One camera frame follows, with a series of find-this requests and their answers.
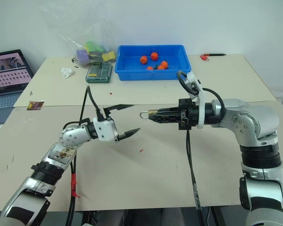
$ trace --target yellow sponge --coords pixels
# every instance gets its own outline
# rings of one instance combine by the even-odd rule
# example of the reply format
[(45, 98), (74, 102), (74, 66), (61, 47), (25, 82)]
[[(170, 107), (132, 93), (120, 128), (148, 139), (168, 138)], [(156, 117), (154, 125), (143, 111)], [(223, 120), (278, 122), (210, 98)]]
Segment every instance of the yellow sponge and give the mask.
[(116, 59), (115, 52), (111, 51), (108, 53), (102, 54), (103, 61), (114, 61)]

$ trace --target pen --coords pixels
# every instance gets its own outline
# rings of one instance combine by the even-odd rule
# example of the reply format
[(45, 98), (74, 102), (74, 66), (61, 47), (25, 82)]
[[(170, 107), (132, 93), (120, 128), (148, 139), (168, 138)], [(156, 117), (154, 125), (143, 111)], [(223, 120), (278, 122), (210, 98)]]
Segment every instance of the pen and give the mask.
[(208, 56), (216, 57), (216, 56), (225, 56), (226, 54), (224, 54), (224, 53), (205, 53), (203, 55), (206, 56), (206, 57), (208, 57)]

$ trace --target red tag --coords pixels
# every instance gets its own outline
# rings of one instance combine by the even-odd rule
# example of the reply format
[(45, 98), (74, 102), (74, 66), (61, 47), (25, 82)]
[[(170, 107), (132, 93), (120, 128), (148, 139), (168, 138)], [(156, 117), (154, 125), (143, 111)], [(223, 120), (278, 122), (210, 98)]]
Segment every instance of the red tag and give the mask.
[(70, 182), (70, 185), (71, 185), (71, 196), (73, 197), (79, 197), (76, 193), (76, 174), (71, 174), (71, 182)]
[(202, 60), (208, 61), (208, 57), (205, 56), (205, 55), (200, 55), (200, 58), (201, 58)]

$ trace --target small sticker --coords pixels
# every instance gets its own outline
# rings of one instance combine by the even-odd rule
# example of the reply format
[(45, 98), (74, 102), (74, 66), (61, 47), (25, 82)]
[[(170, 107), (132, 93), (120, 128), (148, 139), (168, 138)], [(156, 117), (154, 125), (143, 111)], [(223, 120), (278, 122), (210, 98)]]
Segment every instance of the small sticker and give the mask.
[(61, 159), (64, 159), (64, 158), (70, 158), (74, 153), (75, 153), (76, 149), (71, 149), (71, 148), (66, 148), (66, 149), (63, 149), (63, 151), (61, 151), (59, 153), (59, 157)]
[(29, 105), (27, 107), (27, 110), (41, 110), (42, 106), (44, 104), (44, 101), (43, 102), (29, 102)]

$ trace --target black cable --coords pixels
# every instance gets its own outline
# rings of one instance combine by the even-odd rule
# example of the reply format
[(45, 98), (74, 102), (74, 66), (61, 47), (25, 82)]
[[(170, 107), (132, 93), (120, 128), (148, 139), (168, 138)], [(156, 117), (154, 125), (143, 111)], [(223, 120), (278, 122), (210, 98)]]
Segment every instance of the black cable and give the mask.
[[(103, 115), (100, 113), (100, 109), (99, 109), (98, 105), (95, 103), (95, 101), (94, 101), (94, 99), (92, 97), (90, 87), (87, 86), (86, 91), (85, 91), (85, 95), (84, 95), (83, 104), (82, 104), (80, 120), (79, 121), (68, 122), (67, 124), (65, 124), (63, 129), (65, 129), (66, 126), (68, 126), (70, 124), (77, 124), (78, 123), (79, 126), (80, 126), (83, 122), (90, 122), (89, 119), (83, 119), (83, 113), (84, 113), (84, 109), (85, 109), (87, 94), (89, 95), (89, 98), (90, 98), (92, 104), (95, 107), (98, 119), (99, 120), (103, 120), (104, 119)], [(70, 163), (70, 168), (71, 168), (71, 174), (75, 174), (76, 173), (76, 155), (74, 157), (73, 163), (72, 162)], [(75, 213), (75, 197), (71, 196), (70, 205), (69, 205), (69, 210), (68, 210), (68, 215), (67, 215), (67, 220), (66, 220), (65, 226), (71, 226), (72, 220), (73, 220), (73, 217), (74, 217), (74, 213)]]
[(84, 96), (83, 105), (82, 105), (82, 110), (81, 110), (81, 115), (80, 115), (80, 121), (81, 121), (82, 118), (83, 118), (83, 112), (84, 112), (84, 109), (85, 109), (85, 103), (86, 103), (87, 94), (89, 95), (89, 98), (90, 98), (92, 104), (93, 104), (94, 107), (95, 107), (96, 115), (97, 115), (97, 117), (98, 117), (98, 120), (99, 120), (99, 121), (104, 120), (104, 117), (103, 117), (103, 115), (100, 113), (100, 109), (99, 109), (98, 105), (95, 103), (95, 101), (94, 101), (94, 99), (93, 99), (93, 97), (92, 97), (92, 94), (91, 94), (91, 91), (90, 91), (90, 87), (87, 86), (86, 91), (85, 91), (85, 96)]
[(178, 81), (179, 83), (181, 84), (181, 86), (185, 89), (185, 91), (187, 91), (188, 93), (191, 93), (192, 95), (196, 96), (199, 94), (199, 91), (198, 90), (194, 90), (194, 89), (191, 89), (187, 86), (187, 84), (184, 83), (181, 75), (183, 75), (185, 78), (187, 77), (187, 74), (184, 73), (183, 71), (178, 71), (177, 72), (177, 78), (178, 78)]
[(208, 88), (202, 88), (204, 91), (212, 93), (216, 98), (219, 100), (220, 105), (221, 105), (221, 111), (220, 111), (220, 121), (224, 118), (225, 116), (225, 104), (222, 100), (222, 98), (217, 94), (215, 91), (208, 89)]
[(190, 170), (191, 170), (193, 193), (194, 193), (197, 215), (198, 215), (200, 226), (205, 226), (205, 223), (204, 223), (205, 221), (204, 221), (201, 203), (200, 203), (198, 190), (197, 190), (196, 179), (195, 179), (195, 175), (194, 175), (194, 171), (193, 171), (193, 164), (192, 164), (192, 159), (191, 159), (190, 131), (189, 130), (187, 130), (187, 136), (186, 136), (186, 149), (187, 149), (187, 155), (188, 155), (188, 159), (189, 159), (189, 166), (190, 166)]
[[(182, 71), (178, 71), (177, 72), (177, 78), (178, 78), (178, 81), (179, 83), (181, 84), (181, 86), (185, 89), (185, 91), (187, 91), (188, 93), (196, 96), (199, 94), (199, 91), (196, 90), (196, 89), (191, 89), (187, 86), (187, 84), (184, 83), (181, 75), (183, 75), (185, 78), (187, 77), (187, 74), (182, 72)], [(221, 105), (221, 111), (220, 111), (220, 120), (219, 122), (221, 122), (221, 120), (224, 118), (225, 116), (225, 104), (222, 100), (222, 98), (219, 96), (219, 94), (217, 94), (215, 91), (211, 90), (211, 89), (208, 89), (208, 88), (202, 88), (204, 91), (207, 91), (207, 92), (210, 92), (212, 93), (214, 96), (216, 96), (216, 98), (219, 100), (220, 102), (220, 105)]]

